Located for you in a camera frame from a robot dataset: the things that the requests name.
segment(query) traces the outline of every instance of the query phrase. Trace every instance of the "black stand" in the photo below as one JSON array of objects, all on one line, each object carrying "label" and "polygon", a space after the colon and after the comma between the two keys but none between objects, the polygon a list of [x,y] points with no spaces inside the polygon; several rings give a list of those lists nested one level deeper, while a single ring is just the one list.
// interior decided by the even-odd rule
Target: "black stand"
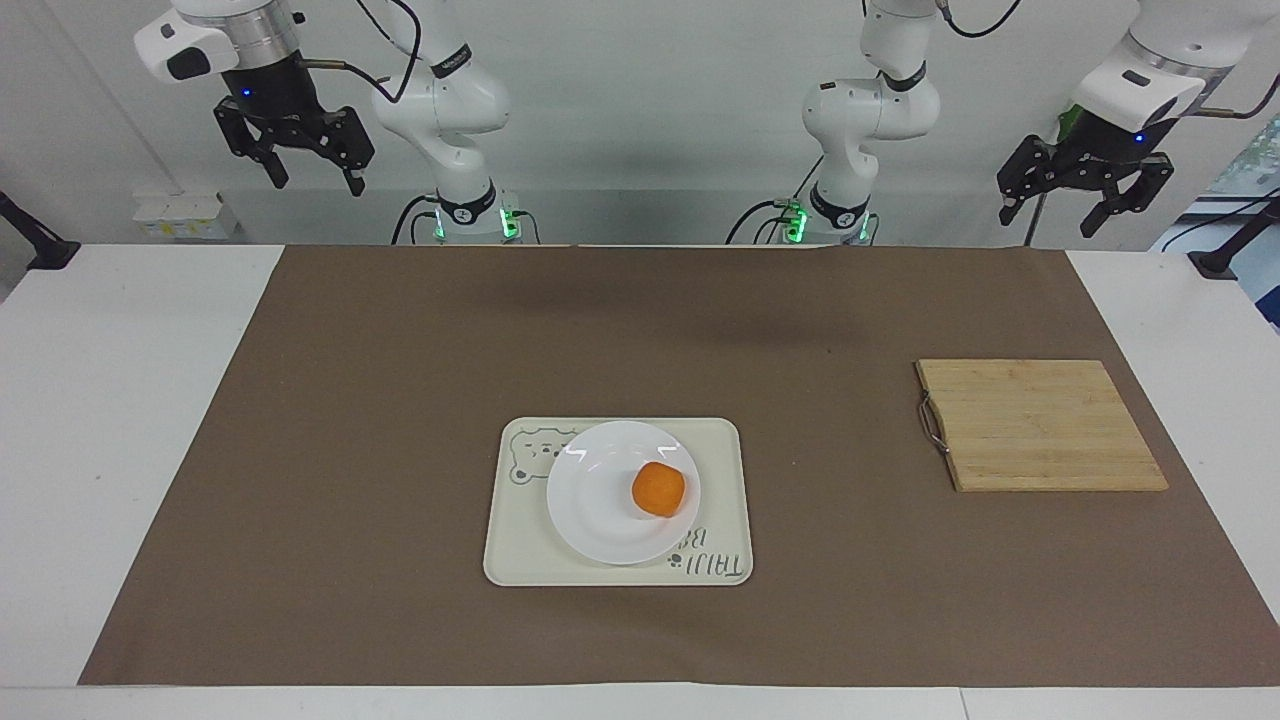
[{"label": "black stand", "polygon": [[1187,256],[1190,258],[1192,265],[1196,265],[1201,275],[1211,281],[1234,281],[1236,277],[1231,272],[1231,259],[1235,258],[1236,252],[1244,250],[1248,243],[1253,242],[1253,238],[1262,234],[1262,231],[1277,220],[1280,220],[1280,197],[1267,202],[1261,213],[1254,215],[1252,220],[1236,231],[1217,250],[1212,252],[1188,252]]},{"label": "black stand", "polygon": [[0,192],[0,217],[9,220],[22,237],[36,249],[36,259],[27,264],[28,270],[61,270],[72,261],[79,250],[78,242],[63,240],[58,233],[32,218],[26,210],[14,205],[13,200]]}]

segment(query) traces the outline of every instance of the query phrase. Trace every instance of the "cream rectangular tray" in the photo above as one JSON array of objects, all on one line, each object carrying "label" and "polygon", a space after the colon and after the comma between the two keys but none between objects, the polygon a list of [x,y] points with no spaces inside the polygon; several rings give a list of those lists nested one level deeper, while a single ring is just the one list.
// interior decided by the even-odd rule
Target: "cream rectangular tray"
[{"label": "cream rectangular tray", "polygon": [[605,565],[575,552],[547,512],[547,475],[573,437],[613,418],[518,418],[502,432],[484,571],[518,585],[737,585],[751,574],[751,532],[737,428],[722,418],[627,418],[675,436],[701,479],[698,520],[669,553]]}]

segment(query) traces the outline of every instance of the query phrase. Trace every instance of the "black band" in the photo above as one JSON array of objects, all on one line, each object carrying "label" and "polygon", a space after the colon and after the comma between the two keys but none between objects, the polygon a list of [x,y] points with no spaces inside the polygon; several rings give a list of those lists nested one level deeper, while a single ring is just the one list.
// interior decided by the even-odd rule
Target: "black band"
[{"label": "black band", "polygon": [[852,229],[858,224],[858,219],[863,217],[867,211],[867,206],[870,204],[870,199],[867,202],[858,205],[856,208],[841,208],[840,205],[832,205],[818,195],[818,186],[813,186],[809,191],[809,204],[817,210],[819,215],[827,218],[831,227],[841,231]]},{"label": "black band", "polygon": [[906,92],[908,90],[920,85],[924,79],[924,69],[927,67],[928,63],[920,63],[920,69],[915,70],[915,74],[906,79],[893,79],[884,70],[881,70],[881,77],[884,78],[884,85],[893,92]]},{"label": "black band", "polygon": [[458,47],[457,53],[449,55],[444,60],[440,60],[440,64],[431,65],[431,74],[434,74],[440,79],[444,79],[452,76],[453,73],[458,72],[458,69],[461,69],[462,65],[466,65],[470,61],[471,61],[471,46],[463,45],[462,47]]},{"label": "black band", "polygon": [[479,199],[471,202],[449,202],[444,197],[440,197],[440,209],[448,213],[449,219],[454,223],[474,225],[481,213],[493,208],[495,200],[498,200],[498,188],[493,186],[493,181],[489,181],[489,190]]}]

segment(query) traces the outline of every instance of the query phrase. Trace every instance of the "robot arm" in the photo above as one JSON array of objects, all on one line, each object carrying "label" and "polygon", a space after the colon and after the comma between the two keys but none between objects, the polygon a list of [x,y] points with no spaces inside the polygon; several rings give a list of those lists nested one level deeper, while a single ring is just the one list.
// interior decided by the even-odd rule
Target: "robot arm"
[{"label": "robot arm", "polygon": [[[431,167],[443,210],[440,232],[509,236],[504,193],[490,178],[484,154],[467,137],[507,124],[507,88],[475,61],[448,0],[406,0],[404,5],[412,14],[392,3],[392,41],[404,54],[416,44],[422,61],[397,102],[374,94],[374,111]],[[393,77],[388,85],[398,87],[402,79]]]},{"label": "robot arm", "polygon": [[[1071,95],[1061,141],[1028,136],[997,174],[1007,225],[1023,204],[1059,187],[1102,191],[1080,223],[1092,237],[1107,218],[1146,210],[1174,172],[1156,147],[1197,114],[1280,0],[1139,0],[1138,19]],[[1125,191],[1119,182],[1137,176]]]},{"label": "robot arm", "polygon": [[351,106],[328,111],[298,50],[285,0],[172,0],[173,9],[140,29],[134,46],[163,82],[220,73],[230,95],[214,108],[227,146],[261,164],[271,183],[289,181],[276,146],[310,150],[342,169],[352,195],[374,146]]},{"label": "robot arm", "polygon": [[879,173],[863,143],[920,137],[937,122],[941,101],[924,63],[937,12],[936,0],[870,0],[861,50],[878,77],[824,82],[805,97],[805,129],[824,158],[804,201],[809,232],[856,234]]}]

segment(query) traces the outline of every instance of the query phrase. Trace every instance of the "metal handle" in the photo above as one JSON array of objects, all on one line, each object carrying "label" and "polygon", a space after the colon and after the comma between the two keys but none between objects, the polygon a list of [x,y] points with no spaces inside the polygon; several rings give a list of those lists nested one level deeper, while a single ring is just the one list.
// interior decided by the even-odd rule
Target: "metal handle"
[{"label": "metal handle", "polygon": [[938,424],[938,419],[933,416],[933,406],[929,405],[929,391],[924,391],[924,398],[920,400],[920,427],[924,428],[924,434],[929,436],[929,442],[938,448],[942,455],[951,455],[951,448],[947,447],[946,441],[942,439],[942,429]]}]

